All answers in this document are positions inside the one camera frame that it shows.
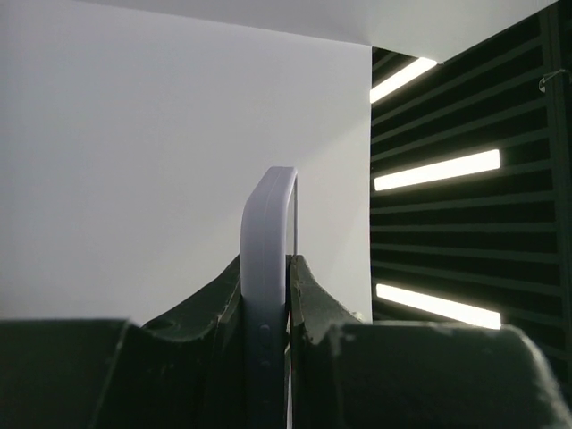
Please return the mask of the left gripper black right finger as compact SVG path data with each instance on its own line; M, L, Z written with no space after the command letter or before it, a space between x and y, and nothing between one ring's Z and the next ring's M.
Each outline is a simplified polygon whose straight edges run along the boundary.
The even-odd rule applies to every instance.
M568 428L547 359L518 328L365 324L287 263L297 428Z

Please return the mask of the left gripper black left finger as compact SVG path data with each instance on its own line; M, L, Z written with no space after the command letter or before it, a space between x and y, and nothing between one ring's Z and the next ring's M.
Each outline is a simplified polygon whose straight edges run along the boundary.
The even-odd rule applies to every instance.
M4 428L241 428L240 264L143 325L4 320Z

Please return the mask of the black slatted ceiling panel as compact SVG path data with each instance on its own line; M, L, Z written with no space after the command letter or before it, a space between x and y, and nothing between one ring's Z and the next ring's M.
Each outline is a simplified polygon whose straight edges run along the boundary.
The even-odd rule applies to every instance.
M374 282L498 312L571 379L571 4L376 102L373 177L490 150L498 169L370 195Z

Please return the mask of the ceiling light strip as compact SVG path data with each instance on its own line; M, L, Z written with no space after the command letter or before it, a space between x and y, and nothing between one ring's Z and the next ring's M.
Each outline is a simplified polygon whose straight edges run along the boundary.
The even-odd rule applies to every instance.
M501 314L485 308L382 283L375 285L375 294L379 299L425 311L433 315L446 317L465 324L493 330L499 330L502 327Z
M392 92L405 86L410 81L415 80L419 76L425 74L434 68L438 63L429 58L420 57L413 63L403 67L399 71L392 74L389 78L377 84L370 90L370 103L374 104Z
M493 149L376 177L374 190L384 191L431 181L441 181L497 170L500 167L501 152L499 149Z

